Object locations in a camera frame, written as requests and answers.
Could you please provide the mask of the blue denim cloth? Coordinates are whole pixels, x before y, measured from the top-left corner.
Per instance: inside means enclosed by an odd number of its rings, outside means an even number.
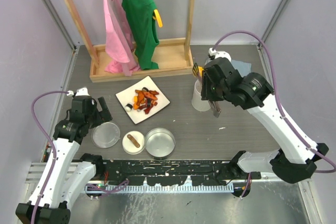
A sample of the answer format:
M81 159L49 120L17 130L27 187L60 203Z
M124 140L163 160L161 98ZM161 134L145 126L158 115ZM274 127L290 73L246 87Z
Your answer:
M232 66L236 70L238 70L239 74L242 77L244 77L244 76L248 75L249 73L251 73L251 67L252 67L251 63L237 61L237 60L232 60L231 63L232 63Z

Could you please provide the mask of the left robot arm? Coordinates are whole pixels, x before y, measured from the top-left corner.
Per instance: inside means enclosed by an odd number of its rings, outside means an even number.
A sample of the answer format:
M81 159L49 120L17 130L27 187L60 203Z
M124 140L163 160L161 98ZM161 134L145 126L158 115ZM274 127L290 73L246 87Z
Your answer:
M73 95L67 117L49 138L51 153L43 174L27 203L18 204L15 214L22 223L68 223L71 208L89 180L105 174L100 155L85 153L68 177L70 164L90 129L112 120L104 97Z

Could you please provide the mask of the metal tongs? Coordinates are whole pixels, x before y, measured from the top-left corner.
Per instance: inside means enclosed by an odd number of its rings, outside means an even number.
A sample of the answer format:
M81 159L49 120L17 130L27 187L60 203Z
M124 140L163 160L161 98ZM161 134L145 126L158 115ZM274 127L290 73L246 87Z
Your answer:
M200 86L200 94L202 94L203 76L201 77L199 75L198 66L199 65L197 63L194 63L194 65L192 67L192 73L193 73L193 76L197 78L197 81L198 81L199 86ZM209 101L209 100L207 100L207 102L209 104L209 107L212 110L213 116L218 118L220 116L220 113L221 113L221 108L220 108L218 102L213 102L213 101Z

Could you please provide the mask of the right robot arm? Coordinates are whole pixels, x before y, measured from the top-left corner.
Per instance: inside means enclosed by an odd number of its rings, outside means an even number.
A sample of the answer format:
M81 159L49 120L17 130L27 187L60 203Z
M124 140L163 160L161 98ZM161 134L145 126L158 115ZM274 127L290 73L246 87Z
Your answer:
M210 60L193 75L201 82L201 98L212 104L228 101L255 117L276 140L280 149L273 152L238 152L229 162L232 176L241 179L248 173L274 173L294 184L317 172L316 161L325 158L329 148L307 137L282 107L271 84L260 74L241 76L227 57Z

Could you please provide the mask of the tall metal container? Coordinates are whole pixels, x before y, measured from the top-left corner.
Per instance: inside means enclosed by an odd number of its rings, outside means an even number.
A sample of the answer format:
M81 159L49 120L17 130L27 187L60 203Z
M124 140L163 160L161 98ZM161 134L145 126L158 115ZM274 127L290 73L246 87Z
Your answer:
M205 112L211 109L208 101L203 101L201 96L202 85L199 80L195 81L193 96L191 100L191 104L193 108L200 112Z

